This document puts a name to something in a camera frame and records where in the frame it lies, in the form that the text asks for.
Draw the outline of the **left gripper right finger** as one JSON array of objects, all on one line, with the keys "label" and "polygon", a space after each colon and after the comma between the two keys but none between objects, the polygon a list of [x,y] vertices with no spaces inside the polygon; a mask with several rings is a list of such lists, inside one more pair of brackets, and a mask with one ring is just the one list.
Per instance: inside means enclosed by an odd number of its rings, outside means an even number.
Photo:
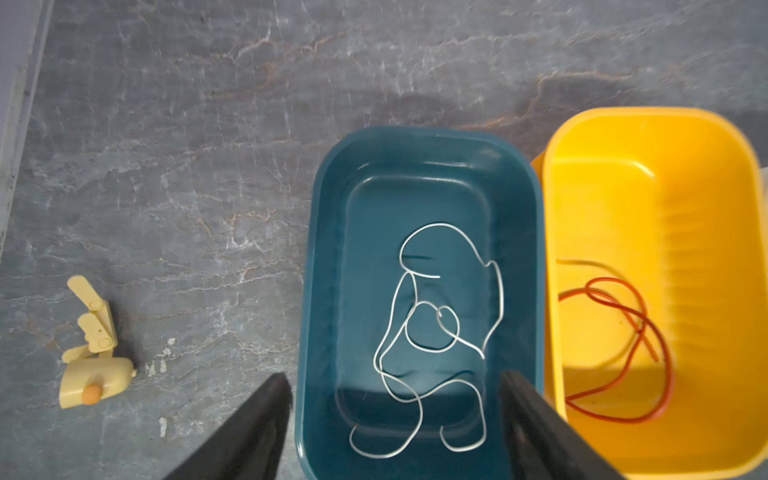
[{"label": "left gripper right finger", "polygon": [[499,385],[504,440],[515,479],[621,479],[519,372]]}]

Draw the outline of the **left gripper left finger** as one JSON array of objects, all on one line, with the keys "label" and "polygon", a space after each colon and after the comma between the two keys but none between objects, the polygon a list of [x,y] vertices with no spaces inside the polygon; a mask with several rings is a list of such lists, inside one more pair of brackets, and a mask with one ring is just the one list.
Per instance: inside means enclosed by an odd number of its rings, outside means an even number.
[{"label": "left gripper left finger", "polygon": [[283,373],[269,376],[168,479],[274,479],[283,452],[292,392]]}]

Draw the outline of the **yellow toy figure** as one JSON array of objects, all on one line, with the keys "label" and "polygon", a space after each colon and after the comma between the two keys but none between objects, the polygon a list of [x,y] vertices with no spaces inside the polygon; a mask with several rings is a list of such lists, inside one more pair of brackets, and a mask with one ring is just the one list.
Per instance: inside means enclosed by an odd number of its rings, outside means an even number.
[{"label": "yellow toy figure", "polygon": [[114,355],[118,338],[109,302],[82,275],[70,277],[67,286],[87,312],[77,321],[85,344],[62,355],[66,364],[59,388],[62,409],[93,406],[114,397],[124,392],[137,375],[130,359]]}]

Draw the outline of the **teal plastic bin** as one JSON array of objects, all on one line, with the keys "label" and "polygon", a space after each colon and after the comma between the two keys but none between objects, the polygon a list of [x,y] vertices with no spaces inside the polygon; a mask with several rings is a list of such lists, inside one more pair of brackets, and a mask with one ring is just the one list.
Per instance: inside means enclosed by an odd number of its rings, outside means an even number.
[{"label": "teal plastic bin", "polygon": [[507,370],[544,382],[542,193],[493,136],[371,127],[322,163],[296,448],[310,479],[508,479]]}]

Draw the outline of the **yellow plastic bin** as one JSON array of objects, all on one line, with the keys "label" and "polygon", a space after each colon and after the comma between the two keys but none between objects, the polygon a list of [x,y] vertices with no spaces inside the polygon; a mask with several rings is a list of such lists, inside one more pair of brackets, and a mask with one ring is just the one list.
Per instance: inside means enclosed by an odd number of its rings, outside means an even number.
[{"label": "yellow plastic bin", "polygon": [[624,476],[722,479],[767,457],[767,214],[746,136],[700,109],[567,120],[535,160],[545,397]]}]

